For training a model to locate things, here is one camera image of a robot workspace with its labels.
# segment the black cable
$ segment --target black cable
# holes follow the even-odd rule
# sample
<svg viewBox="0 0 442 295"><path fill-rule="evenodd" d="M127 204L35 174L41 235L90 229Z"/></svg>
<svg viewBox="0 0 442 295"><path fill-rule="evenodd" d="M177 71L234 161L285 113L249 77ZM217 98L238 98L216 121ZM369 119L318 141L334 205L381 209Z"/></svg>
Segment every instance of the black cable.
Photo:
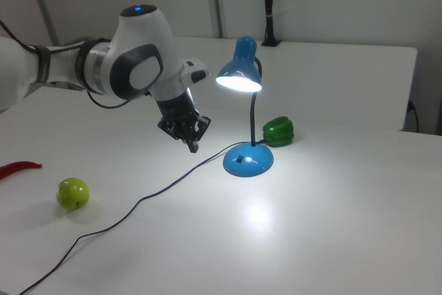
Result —
<svg viewBox="0 0 442 295"><path fill-rule="evenodd" d="M90 94L89 91L88 91L87 93L88 93L88 96L89 96L90 100L92 100L93 103L94 103L95 105L97 105L97 106L99 106L99 107L102 107L102 108L105 108L105 109L107 109L107 110L112 110L112 109L114 109L114 108L122 107L122 106L124 106L124 105L126 105L127 103L130 102L130 100L126 100L124 103L121 103L121 104L118 104L118 105L107 106L107 105L103 105L103 104L100 104L99 102L97 102L97 101L94 99L94 97L92 97L92 95Z"/></svg>
<svg viewBox="0 0 442 295"><path fill-rule="evenodd" d="M414 116L416 118L416 132L419 132L419 118L417 117L416 107L414 107L414 103L412 104L412 110L414 112Z"/></svg>
<svg viewBox="0 0 442 295"><path fill-rule="evenodd" d="M26 44L23 43L18 37L16 37L16 36L12 33L12 31L9 30L9 28L4 24L4 22L3 22L2 20L0 20L0 26L6 31L6 33L7 33L12 39L14 39L18 44L20 44L20 46L21 46L23 49L25 49L25 50L27 50L27 51L29 51L29 52L31 52L31 53L38 54L37 50L35 50L34 48L32 48L32 47L26 45ZM74 49L76 49L76 48L80 48L80 46L81 46L81 44L79 44L79 45L75 45L75 46L69 46L69 47L67 47L67 48L59 48L59 49L57 49L57 50L50 50L49 52L50 52L51 54L54 54L54 53L61 53L61 52L65 52L65 51L74 50Z"/></svg>
<svg viewBox="0 0 442 295"><path fill-rule="evenodd" d="M417 116L417 110L416 107L414 106L414 102L412 100L408 100L408 104L407 104L407 112L406 114L410 113L411 111L414 112L414 117L416 118L416 132L419 132L419 118Z"/></svg>
<svg viewBox="0 0 442 295"><path fill-rule="evenodd" d="M97 234L102 234L105 233L107 231L110 231L112 228L115 228L116 226L118 226L120 223L122 223L126 218L128 218L132 212L137 208L138 204L141 203L144 200L148 200L149 198L153 198L155 196L160 195L161 193L164 193L165 191L168 191L170 188L172 188L173 186L175 186L177 183L181 182L183 179L185 179L189 174L191 174L194 170L196 170L198 167L201 167L202 165L207 164L208 162L213 161L215 158L217 158L221 153L223 153L225 150L227 150L228 148L231 148L232 146L238 145L238 144L242 144L245 142L237 142L237 143L233 143L230 144L229 146L226 146L225 148L223 148L221 151L217 152L216 154L212 155L211 157L207 158L206 160L202 161L201 163L199 163L198 165L196 165L195 167L193 167L190 171L188 171L187 173L185 173L183 176L181 176L180 178L178 178L177 180L175 180L174 182L172 182L169 186L167 186L166 188L163 188L160 191L157 191L156 193L153 193L151 195L148 196L144 196L143 198L141 198L140 200L138 200L138 202L135 203L135 205L133 206L133 208L119 221L117 221L115 224L113 224L112 226L105 228L101 231L94 231L93 233L89 233L89 234L84 234L80 237L78 237L78 239L74 242L74 244L70 247L70 249L68 250L68 252L66 252L66 254L63 256L63 258L58 262L57 265L55 265L55 267L53 269L51 269L47 274L45 274L42 278L40 278L37 282L33 283L31 286L29 286L28 288L26 288L25 290L23 290L19 295L24 295L26 292L30 291L32 288L34 288L35 286L37 286L38 284L40 284L43 280L45 280L47 277L49 277L56 269L58 269L60 267L60 265L64 262L64 260L68 257L69 253L74 249L75 245L78 243L79 240L81 240L82 238L86 238L88 236L92 236L92 235L97 235Z"/></svg>

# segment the blue desk lamp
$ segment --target blue desk lamp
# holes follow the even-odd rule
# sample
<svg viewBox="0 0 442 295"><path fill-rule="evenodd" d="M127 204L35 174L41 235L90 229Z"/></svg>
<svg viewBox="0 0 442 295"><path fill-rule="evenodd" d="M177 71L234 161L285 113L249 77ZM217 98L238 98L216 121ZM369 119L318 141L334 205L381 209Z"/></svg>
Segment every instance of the blue desk lamp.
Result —
<svg viewBox="0 0 442 295"><path fill-rule="evenodd" d="M236 42L233 59L225 65L216 82L227 88L253 93L250 105L251 141L239 144L224 156L223 166L230 174L242 177L260 175L273 164L273 154L255 139L255 99L261 90L262 66L256 54L256 41L243 36Z"/></svg>

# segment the black pole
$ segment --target black pole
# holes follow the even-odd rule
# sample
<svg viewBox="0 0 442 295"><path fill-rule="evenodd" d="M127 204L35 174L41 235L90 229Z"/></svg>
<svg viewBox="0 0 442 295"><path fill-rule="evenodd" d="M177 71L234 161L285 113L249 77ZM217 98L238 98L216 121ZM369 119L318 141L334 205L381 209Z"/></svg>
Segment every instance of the black pole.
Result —
<svg viewBox="0 0 442 295"><path fill-rule="evenodd" d="M273 0L264 0L265 2L265 35L264 41L261 43L262 46L278 46L281 41L277 41L273 33Z"/></svg>
<svg viewBox="0 0 442 295"><path fill-rule="evenodd" d="M261 66L261 61L255 57L255 63L258 65L258 72L260 73L260 76L262 77L262 66ZM256 95L258 93L253 93L253 95L251 96L251 104L250 104L250 140L251 140L251 145L255 146L256 145L256 138L255 138L255 100L256 100Z"/></svg>

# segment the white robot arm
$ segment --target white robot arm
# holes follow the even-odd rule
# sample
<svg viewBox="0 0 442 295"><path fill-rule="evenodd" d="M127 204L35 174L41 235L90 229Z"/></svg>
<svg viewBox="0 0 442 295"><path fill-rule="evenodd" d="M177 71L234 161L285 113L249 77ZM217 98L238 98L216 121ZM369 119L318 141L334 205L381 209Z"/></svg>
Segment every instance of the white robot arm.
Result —
<svg viewBox="0 0 442 295"><path fill-rule="evenodd" d="M110 41L63 48L17 41L0 37L0 110L24 98L33 82L69 82L124 100L150 94L163 115L158 126L197 151L211 120L195 110L189 86L209 71L199 59L180 57L160 9L138 5L121 11Z"/></svg>

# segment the table surface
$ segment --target table surface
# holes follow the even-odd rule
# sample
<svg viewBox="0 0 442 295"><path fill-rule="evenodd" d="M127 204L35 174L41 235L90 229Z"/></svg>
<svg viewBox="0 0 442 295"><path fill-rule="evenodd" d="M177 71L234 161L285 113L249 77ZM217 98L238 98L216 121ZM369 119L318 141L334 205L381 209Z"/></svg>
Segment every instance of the table surface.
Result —
<svg viewBox="0 0 442 295"><path fill-rule="evenodd" d="M40 88L3 113L0 165L44 167L0 181L1 290L18 294L78 236L248 140L247 115L197 107L213 121L196 154L157 128L150 97L110 111ZM81 241L32 294L440 294L442 138L291 118L295 140L268 172L204 165ZM257 114L257 137L269 120ZM71 176L91 197L66 213L55 192Z"/></svg>

